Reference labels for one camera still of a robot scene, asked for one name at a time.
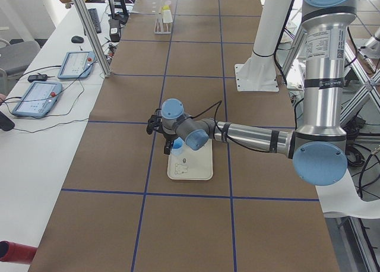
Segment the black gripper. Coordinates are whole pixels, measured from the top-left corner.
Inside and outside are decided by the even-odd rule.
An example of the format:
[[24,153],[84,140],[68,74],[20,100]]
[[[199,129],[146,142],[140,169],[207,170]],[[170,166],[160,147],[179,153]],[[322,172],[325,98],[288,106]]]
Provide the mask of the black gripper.
[[151,135],[153,132],[158,132],[162,134],[166,139],[163,152],[166,155],[170,154],[173,146],[173,141],[175,140],[175,134],[168,134],[164,131],[161,116],[161,108],[156,109],[147,121],[146,132],[148,135]]

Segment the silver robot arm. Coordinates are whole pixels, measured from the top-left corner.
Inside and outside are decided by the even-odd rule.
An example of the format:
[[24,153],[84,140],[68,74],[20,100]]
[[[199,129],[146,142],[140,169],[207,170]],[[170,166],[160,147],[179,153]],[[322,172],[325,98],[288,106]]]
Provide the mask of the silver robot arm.
[[275,131],[216,118],[196,120],[178,99],[167,99],[151,115],[147,133],[166,140],[164,153],[181,138],[193,150],[208,140],[235,143],[248,150],[279,153],[296,173],[316,186],[342,179],[347,170],[346,132],[341,126],[346,30],[356,17],[356,0],[303,0],[300,29],[305,33],[303,116],[292,132]]

